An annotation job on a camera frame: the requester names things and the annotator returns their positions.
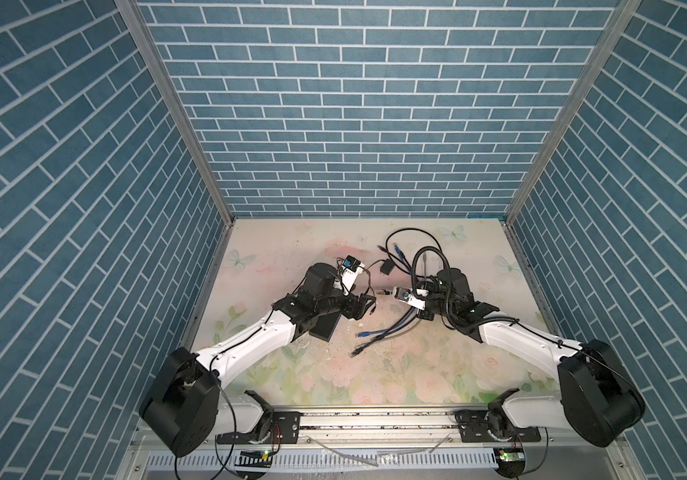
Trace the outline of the black network switch blue ports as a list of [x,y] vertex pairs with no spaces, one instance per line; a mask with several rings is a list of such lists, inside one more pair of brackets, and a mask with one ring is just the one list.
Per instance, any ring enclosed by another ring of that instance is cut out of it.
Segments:
[[321,315],[317,318],[315,326],[309,330],[308,334],[316,339],[329,342],[340,318],[341,314],[339,312]]

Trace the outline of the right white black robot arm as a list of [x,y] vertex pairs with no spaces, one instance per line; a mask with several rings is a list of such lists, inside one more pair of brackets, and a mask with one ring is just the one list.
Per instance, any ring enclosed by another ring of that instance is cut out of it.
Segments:
[[393,296],[421,317],[441,315],[456,332],[505,350],[557,382],[551,393],[511,388],[489,402],[487,426],[501,441],[529,428],[571,428],[589,444],[605,447],[647,412],[641,392],[609,344],[565,339],[528,326],[476,300],[457,268],[443,269]]

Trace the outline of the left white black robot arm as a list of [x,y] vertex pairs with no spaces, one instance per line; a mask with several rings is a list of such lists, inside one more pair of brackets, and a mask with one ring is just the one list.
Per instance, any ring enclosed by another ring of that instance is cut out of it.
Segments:
[[174,350],[145,393],[140,418],[177,458],[191,454],[210,436],[265,440],[272,429],[273,407],[253,391],[228,397],[225,389],[269,353],[301,336],[327,341],[340,318],[363,318],[375,305],[375,296],[353,292],[363,273],[363,264],[351,256],[337,265],[315,263],[293,292],[237,334],[197,352]]

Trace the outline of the right black power adapter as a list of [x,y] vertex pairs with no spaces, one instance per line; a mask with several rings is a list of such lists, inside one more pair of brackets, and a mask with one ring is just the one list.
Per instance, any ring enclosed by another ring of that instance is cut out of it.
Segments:
[[[377,265],[381,266],[381,273],[383,275],[391,274],[391,271],[393,271],[393,268],[395,268],[395,264],[391,260],[385,260],[385,259],[377,260],[369,266],[365,266],[365,264],[363,264],[363,268],[365,268],[365,271],[363,271],[363,273],[361,273],[361,274],[365,274],[365,276],[367,276],[367,286],[365,286],[365,291],[363,291],[361,293],[355,293],[355,286],[353,286],[353,290],[351,290],[351,294],[359,295],[359,294],[365,293],[365,294],[375,296],[375,298],[377,298],[377,295],[379,295],[379,294],[377,293],[377,290],[375,290],[375,288],[373,287],[373,284],[371,283],[371,281],[373,281],[373,274],[371,273],[371,270],[373,270],[373,267],[375,267]],[[335,286],[341,290],[341,288],[338,284],[337,267],[338,267],[338,265],[337,265],[337,260],[336,260]],[[377,308],[377,303],[375,303],[375,307],[373,307],[373,309],[367,311],[367,313],[369,313],[369,312],[373,313],[373,311],[375,311],[375,308]]]

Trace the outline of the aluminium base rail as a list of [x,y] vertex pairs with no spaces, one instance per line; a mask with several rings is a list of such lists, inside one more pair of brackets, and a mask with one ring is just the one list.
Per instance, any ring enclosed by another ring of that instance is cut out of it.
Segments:
[[119,479],[641,479],[621,437],[595,447],[556,427],[498,442],[481,406],[289,407],[257,445],[213,437],[175,458],[147,427],[135,434]]

